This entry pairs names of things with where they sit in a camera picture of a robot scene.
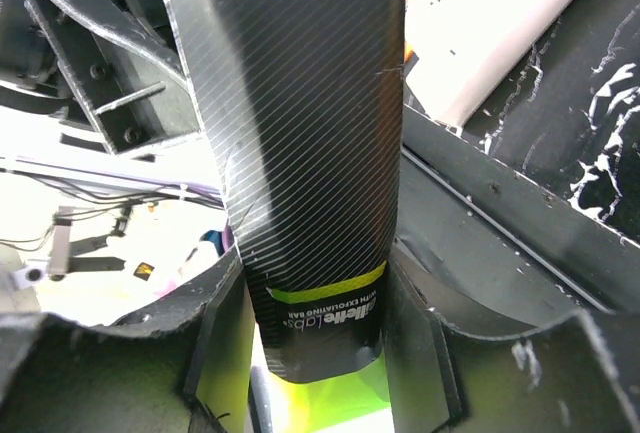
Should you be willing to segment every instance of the bolt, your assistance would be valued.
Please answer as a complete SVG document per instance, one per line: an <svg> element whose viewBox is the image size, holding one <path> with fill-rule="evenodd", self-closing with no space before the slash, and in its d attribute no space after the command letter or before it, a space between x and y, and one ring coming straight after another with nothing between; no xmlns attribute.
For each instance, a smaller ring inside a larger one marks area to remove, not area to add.
<svg viewBox="0 0 640 433"><path fill-rule="evenodd" d="M124 141L126 141L130 145L133 145L134 143L137 143L140 138L142 138L142 134L137 128L131 127L125 130L123 137Z"/></svg>
<svg viewBox="0 0 640 433"><path fill-rule="evenodd" d="M27 272L27 280L29 281L38 281L42 278L42 271L40 270L29 270Z"/></svg>
<svg viewBox="0 0 640 433"><path fill-rule="evenodd" d="M104 80L107 77L108 69L104 65L91 65L89 68L89 75L94 80Z"/></svg>

